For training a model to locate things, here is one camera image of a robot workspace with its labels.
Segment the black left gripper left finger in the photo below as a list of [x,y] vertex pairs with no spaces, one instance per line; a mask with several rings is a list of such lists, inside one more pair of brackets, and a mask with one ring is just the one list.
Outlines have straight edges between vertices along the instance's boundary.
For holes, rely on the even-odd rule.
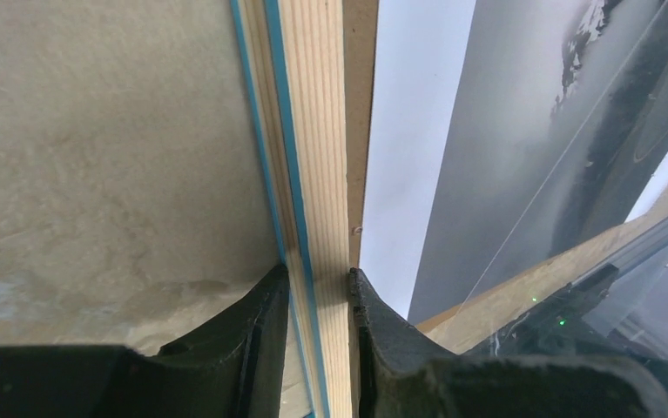
[[120,345],[0,347],[0,417],[276,417],[288,302],[279,265],[153,356]]

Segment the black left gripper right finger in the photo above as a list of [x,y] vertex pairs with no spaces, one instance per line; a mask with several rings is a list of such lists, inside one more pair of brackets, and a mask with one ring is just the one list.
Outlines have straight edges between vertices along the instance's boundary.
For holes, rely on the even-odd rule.
[[454,354],[348,274],[360,417],[668,417],[668,361],[618,351]]

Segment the blue wooden picture frame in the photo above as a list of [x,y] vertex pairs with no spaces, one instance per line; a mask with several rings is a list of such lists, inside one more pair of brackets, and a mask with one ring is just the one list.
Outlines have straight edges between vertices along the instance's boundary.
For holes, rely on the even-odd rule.
[[343,4],[231,7],[310,406],[352,417]]

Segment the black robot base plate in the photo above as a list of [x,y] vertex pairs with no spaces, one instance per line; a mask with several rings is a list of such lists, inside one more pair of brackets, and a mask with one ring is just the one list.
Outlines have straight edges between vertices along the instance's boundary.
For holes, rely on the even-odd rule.
[[633,273],[607,264],[562,287],[472,347],[473,355],[623,355],[668,379],[668,340],[644,326],[622,289]]

